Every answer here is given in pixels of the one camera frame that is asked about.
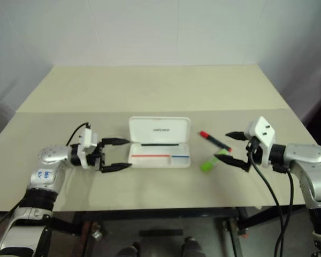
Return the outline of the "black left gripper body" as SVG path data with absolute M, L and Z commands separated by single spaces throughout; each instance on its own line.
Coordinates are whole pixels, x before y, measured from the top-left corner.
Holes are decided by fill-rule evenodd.
M 97 171 L 104 171 L 105 154 L 103 148 L 105 146 L 104 139 L 102 139 L 95 149 L 86 156 L 87 164 L 94 167 Z

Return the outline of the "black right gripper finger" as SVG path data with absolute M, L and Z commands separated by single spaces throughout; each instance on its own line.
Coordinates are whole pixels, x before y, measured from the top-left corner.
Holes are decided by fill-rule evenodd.
M 244 132 L 234 131 L 234 132 L 226 133 L 225 135 L 227 137 L 230 137 L 230 138 L 235 139 L 235 140 L 240 140 L 240 141 L 246 141 L 246 139 L 247 139 L 247 137 L 246 137 Z
M 243 160 L 235 159 L 233 156 L 225 154 L 215 154 L 215 157 L 225 164 L 237 167 L 242 169 L 245 172 L 248 172 L 250 169 L 250 163 Z

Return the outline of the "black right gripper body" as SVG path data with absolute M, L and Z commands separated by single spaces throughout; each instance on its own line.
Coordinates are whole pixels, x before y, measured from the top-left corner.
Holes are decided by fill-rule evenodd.
M 262 149 L 260 147 L 260 141 L 256 137 L 251 137 L 246 145 L 248 163 L 251 164 L 251 154 L 253 154 L 253 160 L 255 164 L 261 164 L 262 162 Z

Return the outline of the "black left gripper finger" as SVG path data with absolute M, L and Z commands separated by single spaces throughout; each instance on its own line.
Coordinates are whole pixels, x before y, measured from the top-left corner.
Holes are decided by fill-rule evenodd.
M 132 164 L 131 163 L 112 163 L 108 166 L 101 167 L 101 173 L 109 173 L 109 172 L 116 172 L 126 168 L 129 168 Z
M 101 142 L 102 142 L 102 146 L 104 145 L 118 146 L 118 145 L 124 145 L 124 144 L 130 143 L 129 140 L 122 139 L 122 138 L 103 138 Z

